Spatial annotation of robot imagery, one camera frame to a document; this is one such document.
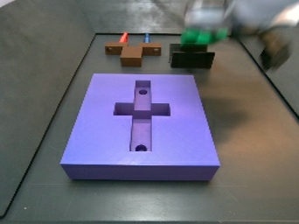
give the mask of circular hole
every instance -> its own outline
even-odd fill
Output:
[[[147,94],[147,91],[145,89],[139,90],[139,94],[141,95],[146,95]]]
[[[135,147],[135,151],[147,151],[147,148],[143,144],[139,144],[137,147]]]

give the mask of purple base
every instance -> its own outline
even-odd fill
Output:
[[[135,102],[137,81],[171,108],[151,117],[150,151],[131,149],[134,117],[114,115],[117,103]],[[95,74],[60,165],[71,179],[211,180],[221,161],[193,76]]]

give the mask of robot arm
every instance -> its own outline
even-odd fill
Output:
[[[229,33],[233,38],[255,35],[266,46],[265,69],[278,68],[290,57],[290,47],[275,28],[298,22],[298,0],[197,0],[186,8],[182,44],[209,45]]]

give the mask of gray floor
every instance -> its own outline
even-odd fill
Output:
[[[239,43],[223,41],[213,69],[171,69],[177,36],[153,36],[162,57],[123,68],[98,36],[4,221],[299,221],[299,125]],[[143,36],[131,36],[131,45]],[[205,182],[71,181],[62,154],[94,73],[194,74],[222,167]]]

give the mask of purple block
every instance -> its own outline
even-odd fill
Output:
[[[71,179],[211,180],[221,161],[193,76],[94,74],[60,165]]]

